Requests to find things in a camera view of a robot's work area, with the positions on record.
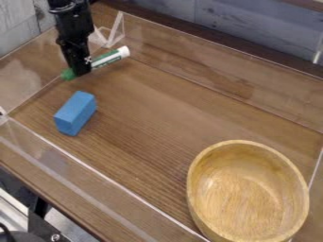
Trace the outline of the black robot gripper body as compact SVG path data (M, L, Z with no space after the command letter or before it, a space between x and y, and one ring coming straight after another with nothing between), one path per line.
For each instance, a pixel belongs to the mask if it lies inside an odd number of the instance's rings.
M89 48L89 36L94 32L90 0L49 0L55 16L58 44L63 48Z

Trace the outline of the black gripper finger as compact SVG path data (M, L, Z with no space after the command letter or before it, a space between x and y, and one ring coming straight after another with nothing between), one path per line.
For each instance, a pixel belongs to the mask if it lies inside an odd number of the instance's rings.
M87 43L67 43L62 47L63 55L70 68L62 73L65 78L75 78L91 72L91 55Z

